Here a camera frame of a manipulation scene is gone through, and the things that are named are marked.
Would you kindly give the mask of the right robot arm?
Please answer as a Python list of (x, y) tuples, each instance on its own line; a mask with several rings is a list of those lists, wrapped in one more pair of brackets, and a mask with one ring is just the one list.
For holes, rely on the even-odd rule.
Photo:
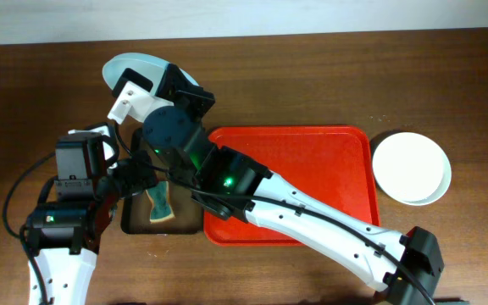
[(355, 219), (292, 186), (242, 152), (208, 139), (202, 117), (214, 95), (175, 64), (145, 75), (149, 95), (168, 105), (143, 122), (144, 141), (166, 165), (169, 181), (191, 191), (212, 215), (277, 231), (333, 259), (387, 304), (431, 304), (444, 267), (434, 235), (419, 227), (404, 235)]

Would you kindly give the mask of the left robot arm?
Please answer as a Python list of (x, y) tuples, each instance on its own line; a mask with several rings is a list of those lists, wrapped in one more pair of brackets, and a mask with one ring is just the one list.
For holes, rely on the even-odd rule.
[(92, 131), (56, 143), (58, 173), (42, 188), (19, 232), (30, 269), (31, 304), (85, 303), (101, 235), (118, 201), (158, 182), (147, 153), (107, 158), (105, 146), (116, 148), (115, 138)]

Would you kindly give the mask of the white plate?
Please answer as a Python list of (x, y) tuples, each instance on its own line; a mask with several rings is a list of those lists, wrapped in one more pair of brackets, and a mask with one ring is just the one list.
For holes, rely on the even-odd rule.
[(372, 169), (380, 189), (410, 206), (425, 206), (442, 198), (452, 181), (444, 150), (427, 136), (396, 132), (374, 148)]

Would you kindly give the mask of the light blue plate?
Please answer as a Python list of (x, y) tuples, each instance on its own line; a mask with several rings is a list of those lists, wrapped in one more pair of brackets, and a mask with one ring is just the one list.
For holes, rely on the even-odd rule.
[[(112, 91), (123, 70), (131, 68), (153, 82), (151, 93), (155, 94), (168, 64), (172, 63), (145, 53), (122, 53), (110, 59), (103, 66), (102, 75), (105, 83)], [(187, 72), (183, 69), (180, 70), (193, 85), (198, 85)]]

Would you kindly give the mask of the mint green plate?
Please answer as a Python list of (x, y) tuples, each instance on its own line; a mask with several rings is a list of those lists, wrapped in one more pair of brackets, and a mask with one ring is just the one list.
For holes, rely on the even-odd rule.
[(373, 163), (373, 170), (378, 186), (386, 195), (410, 206), (425, 206), (438, 201), (452, 182), (449, 161), (428, 166)]

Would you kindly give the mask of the green and yellow sponge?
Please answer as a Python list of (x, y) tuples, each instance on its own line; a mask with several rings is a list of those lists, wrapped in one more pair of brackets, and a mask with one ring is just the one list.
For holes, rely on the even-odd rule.
[(151, 224), (174, 218), (175, 214), (170, 202), (168, 181), (159, 181), (156, 186), (146, 189), (146, 194), (152, 206), (149, 217)]

